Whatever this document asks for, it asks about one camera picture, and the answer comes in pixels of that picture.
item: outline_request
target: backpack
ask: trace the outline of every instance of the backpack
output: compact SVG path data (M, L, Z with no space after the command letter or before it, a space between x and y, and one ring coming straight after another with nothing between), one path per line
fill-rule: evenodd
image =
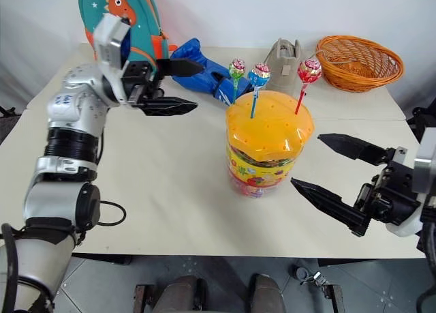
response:
M147 60L156 70L156 59L167 59L168 37L161 29L159 12L154 0L79 0L80 15L89 43L104 13L126 17L131 25L130 61Z

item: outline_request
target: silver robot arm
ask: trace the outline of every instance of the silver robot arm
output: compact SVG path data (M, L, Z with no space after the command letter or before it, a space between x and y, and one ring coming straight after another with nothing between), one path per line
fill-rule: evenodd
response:
M73 249L99 220L100 193L92 181L108 110L124 105L146 115L181 115L197 106L164 98L159 86L165 75L189 76L203 67L169 59L158 60L157 71L146 61L130 65L129 30L124 20L105 14L94 33L97 64L70 71L48 103L48 143L26 194L25 226L2 226L0 263L8 263L3 313L53 311Z

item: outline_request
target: wicker basket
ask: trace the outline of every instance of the wicker basket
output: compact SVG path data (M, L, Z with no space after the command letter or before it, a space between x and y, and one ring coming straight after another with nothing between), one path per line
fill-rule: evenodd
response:
M321 39L317 57L328 82L347 91L362 92L384 86L404 73L403 61L394 52L350 35Z

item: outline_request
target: colorful label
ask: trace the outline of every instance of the colorful label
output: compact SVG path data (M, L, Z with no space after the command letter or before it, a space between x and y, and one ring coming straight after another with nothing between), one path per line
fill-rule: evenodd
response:
M294 161L283 166L271 168L254 166L241 159L227 144L228 168L234 177L253 187L271 187L282 181Z

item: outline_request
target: plastic container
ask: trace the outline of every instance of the plastic container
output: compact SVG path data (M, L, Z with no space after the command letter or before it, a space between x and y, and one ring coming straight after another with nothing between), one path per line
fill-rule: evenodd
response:
M259 198L285 179L312 135L312 117L305 106L294 113L294 98L276 91L260 91L254 118L253 93L227 109L228 170L234 187Z

